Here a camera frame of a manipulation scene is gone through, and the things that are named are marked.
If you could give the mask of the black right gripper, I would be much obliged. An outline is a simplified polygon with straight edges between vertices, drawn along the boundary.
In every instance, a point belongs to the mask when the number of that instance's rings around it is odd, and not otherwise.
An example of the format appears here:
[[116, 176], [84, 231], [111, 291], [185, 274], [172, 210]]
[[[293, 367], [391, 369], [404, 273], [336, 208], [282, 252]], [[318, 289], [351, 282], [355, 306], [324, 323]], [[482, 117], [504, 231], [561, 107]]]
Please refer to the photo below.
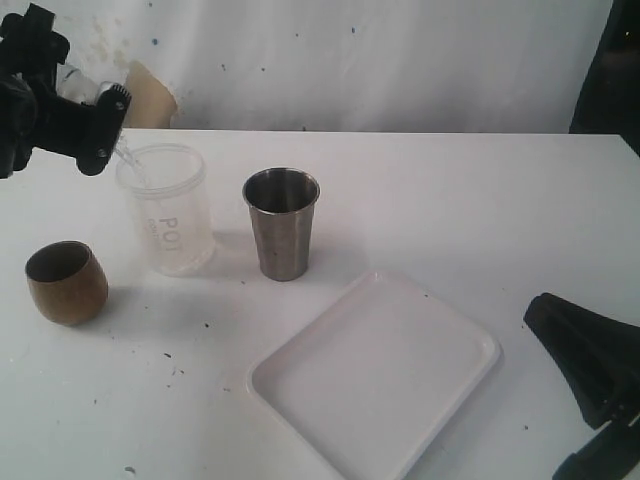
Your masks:
[[624, 479], [639, 464], [639, 328], [551, 293], [535, 297], [524, 323], [554, 360], [581, 415], [597, 433], [553, 479]]

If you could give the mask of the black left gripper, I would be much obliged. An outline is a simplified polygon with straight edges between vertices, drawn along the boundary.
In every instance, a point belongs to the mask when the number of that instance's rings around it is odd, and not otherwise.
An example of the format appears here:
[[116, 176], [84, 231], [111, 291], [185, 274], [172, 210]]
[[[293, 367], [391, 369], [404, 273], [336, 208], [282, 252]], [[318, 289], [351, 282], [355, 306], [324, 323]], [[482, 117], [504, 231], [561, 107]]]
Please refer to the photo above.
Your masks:
[[73, 158], [87, 176], [108, 164], [127, 109], [103, 98], [78, 104], [56, 93], [57, 68], [70, 44], [54, 30], [55, 14], [34, 3], [1, 22], [1, 177], [26, 168], [32, 151]]

